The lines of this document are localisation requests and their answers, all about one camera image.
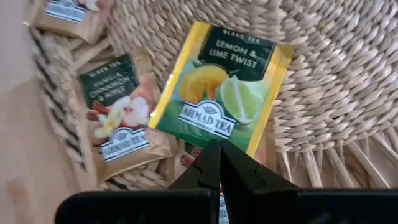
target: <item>woven basket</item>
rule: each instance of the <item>woven basket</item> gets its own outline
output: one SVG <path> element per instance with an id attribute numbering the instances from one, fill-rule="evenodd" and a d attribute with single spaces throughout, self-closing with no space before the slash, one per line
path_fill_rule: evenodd
<path id="1" fill-rule="evenodd" d="M 49 119 L 83 169 L 62 89 L 70 68 L 144 46 L 163 87 L 192 22 L 201 20 L 295 46 L 274 105 L 281 175 L 307 187 L 394 187 L 397 11 L 396 0 L 116 0 L 98 45 L 35 29 L 32 38 Z M 102 187 L 164 186 L 156 167 L 132 170 Z"/>

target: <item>black object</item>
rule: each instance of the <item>black object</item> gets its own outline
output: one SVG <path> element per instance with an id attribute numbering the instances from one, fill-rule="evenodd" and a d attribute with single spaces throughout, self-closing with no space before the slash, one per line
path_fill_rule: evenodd
<path id="1" fill-rule="evenodd" d="M 64 223 L 397 223 L 398 191 L 300 189 L 229 141 L 212 141 L 167 190 L 84 192 L 57 210 Z"/>

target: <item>wicker basket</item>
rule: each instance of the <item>wicker basket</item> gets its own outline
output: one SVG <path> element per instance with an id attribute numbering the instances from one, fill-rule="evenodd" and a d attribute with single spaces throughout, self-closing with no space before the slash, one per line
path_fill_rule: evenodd
<path id="1" fill-rule="evenodd" d="M 32 30 L 37 71 L 55 132 L 84 168 L 62 84 L 71 68 L 144 46 L 165 80 L 195 20 L 294 45 L 275 102 L 280 174 L 300 186 L 398 186 L 396 0 L 117 0 L 97 45 Z M 103 184 L 163 186 L 157 163 Z"/>

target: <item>lime slice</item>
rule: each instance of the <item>lime slice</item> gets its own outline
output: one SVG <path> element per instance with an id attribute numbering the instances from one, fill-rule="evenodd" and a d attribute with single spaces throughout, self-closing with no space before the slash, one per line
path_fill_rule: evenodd
<path id="1" fill-rule="evenodd" d="M 264 96 L 260 97 L 259 95 L 264 94 L 263 89 L 266 88 L 265 85 L 262 84 L 262 88 L 256 87 L 257 90 L 261 89 L 260 93 L 251 90 L 251 86 L 253 88 L 254 85 L 260 84 L 238 80 L 234 75 L 232 78 L 225 80 L 220 86 L 221 100 L 224 107 L 242 124 L 249 124 L 256 118 L 264 101 Z"/>

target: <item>lemon & lime twist tea packet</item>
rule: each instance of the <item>lemon & lime twist tea packet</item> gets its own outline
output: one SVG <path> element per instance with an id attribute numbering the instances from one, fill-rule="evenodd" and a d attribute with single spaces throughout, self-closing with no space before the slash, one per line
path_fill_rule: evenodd
<path id="1" fill-rule="evenodd" d="M 195 22 L 149 127 L 198 147 L 228 139 L 251 157 L 293 48 Z"/>
<path id="2" fill-rule="evenodd" d="M 72 85 L 80 142 L 94 183 L 172 155 L 175 138 L 146 126 L 160 90 L 144 49 L 85 72 Z"/>

